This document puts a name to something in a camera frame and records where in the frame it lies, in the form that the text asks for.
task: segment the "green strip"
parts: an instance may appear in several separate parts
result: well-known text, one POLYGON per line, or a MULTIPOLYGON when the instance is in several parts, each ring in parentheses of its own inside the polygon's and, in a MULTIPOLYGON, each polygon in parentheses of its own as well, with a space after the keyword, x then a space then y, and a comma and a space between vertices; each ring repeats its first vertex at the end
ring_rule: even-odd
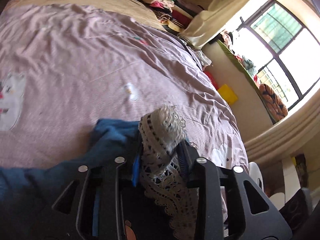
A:
POLYGON ((263 96, 260 93, 259 88, 256 86, 254 80, 252 79, 252 77, 249 75, 249 73, 247 72, 247 70, 242 66, 242 64, 236 59, 236 57, 232 54, 232 52, 220 41, 217 40, 217 43, 219 44, 219 46, 221 47, 221 49, 223 50, 224 54, 226 54, 226 56, 229 58, 229 60, 233 63, 233 65, 241 72, 244 74, 244 76, 246 77, 247 81, 249 82, 249 84, 253 87, 253 89, 256 91, 256 93, 258 94, 258 96, 260 97, 265 109, 267 110, 271 121, 273 123, 278 122, 277 120, 275 120, 269 110, 269 108, 267 107, 266 103, 265 103, 265 99, 263 98, 263 96))

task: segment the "blue cloth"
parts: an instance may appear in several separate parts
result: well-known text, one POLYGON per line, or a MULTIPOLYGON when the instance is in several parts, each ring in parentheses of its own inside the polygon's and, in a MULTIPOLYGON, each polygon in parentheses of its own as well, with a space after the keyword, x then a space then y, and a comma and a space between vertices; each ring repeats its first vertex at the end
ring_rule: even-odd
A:
POLYGON ((133 156, 138 149, 138 122, 98 120, 90 148, 81 158, 43 169, 0 168, 0 239, 26 239, 37 215, 52 205, 78 167, 103 166, 118 156, 133 156))

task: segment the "cartoon print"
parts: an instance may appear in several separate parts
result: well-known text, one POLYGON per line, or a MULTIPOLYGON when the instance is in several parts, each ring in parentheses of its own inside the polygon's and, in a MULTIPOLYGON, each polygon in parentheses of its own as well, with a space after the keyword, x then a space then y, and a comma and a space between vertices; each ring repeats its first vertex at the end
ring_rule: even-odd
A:
POLYGON ((227 143, 223 143, 219 148, 212 150, 213 163, 216 166, 231 169, 232 168, 232 147, 227 143))
POLYGON ((0 81, 0 131, 10 130, 22 109, 26 78, 23 74, 9 73, 0 81))
POLYGON ((140 41, 140 43, 142 43, 143 45, 149 45, 143 38, 140 38, 140 37, 133 37, 134 39, 140 41))

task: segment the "lace doily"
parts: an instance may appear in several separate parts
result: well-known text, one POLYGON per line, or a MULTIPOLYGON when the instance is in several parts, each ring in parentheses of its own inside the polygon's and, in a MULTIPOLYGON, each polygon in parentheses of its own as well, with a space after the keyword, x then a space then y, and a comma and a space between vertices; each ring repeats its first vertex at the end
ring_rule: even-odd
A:
POLYGON ((163 106, 143 116, 139 123, 144 152, 140 182, 145 195, 164 206, 170 227, 179 240, 193 240, 196 229, 198 190, 188 189, 179 175, 174 148, 186 138, 185 120, 174 106, 163 106))

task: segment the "black metal frame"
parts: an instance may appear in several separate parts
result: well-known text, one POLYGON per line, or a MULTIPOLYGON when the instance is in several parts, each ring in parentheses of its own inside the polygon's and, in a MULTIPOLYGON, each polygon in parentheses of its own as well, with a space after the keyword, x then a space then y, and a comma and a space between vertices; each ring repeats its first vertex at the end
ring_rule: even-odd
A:
POLYGON ((280 59, 279 55, 296 39, 296 37, 302 32, 303 29, 307 29, 313 38, 317 41, 317 43, 320 45, 320 42, 316 39, 316 37, 313 35, 313 33, 291 12, 289 11, 283 4, 279 3, 277 0, 268 0, 264 5, 262 5, 253 15, 251 15, 247 20, 243 20, 242 17, 240 17, 241 25, 237 28, 237 31, 241 30, 242 28, 246 28, 249 30, 272 54, 272 59, 265 64, 262 68, 258 70, 260 72, 263 70, 268 64, 273 61, 274 59, 279 64, 279 66, 284 71, 285 75, 289 79, 291 85, 293 86, 293 89, 298 95, 298 100, 294 102, 288 110, 292 109, 294 106, 296 106, 297 103, 299 103, 314 87, 314 85, 320 80, 320 77, 317 79, 317 81, 312 84, 312 86, 305 92, 304 94, 301 93, 300 88, 298 87, 296 81, 294 80, 293 76, 291 75, 290 71, 287 69, 287 67, 284 65, 282 60, 280 59), (251 25, 262 15, 264 14, 272 5, 278 4, 281 6, 286 12, 288 12, 299 24, 302 26, 302 28, 298 31, 296 35, 293 36, 293 38, 284 46, 279 52, 275 52, 274 49, 253 29, 251 28, 251 25))

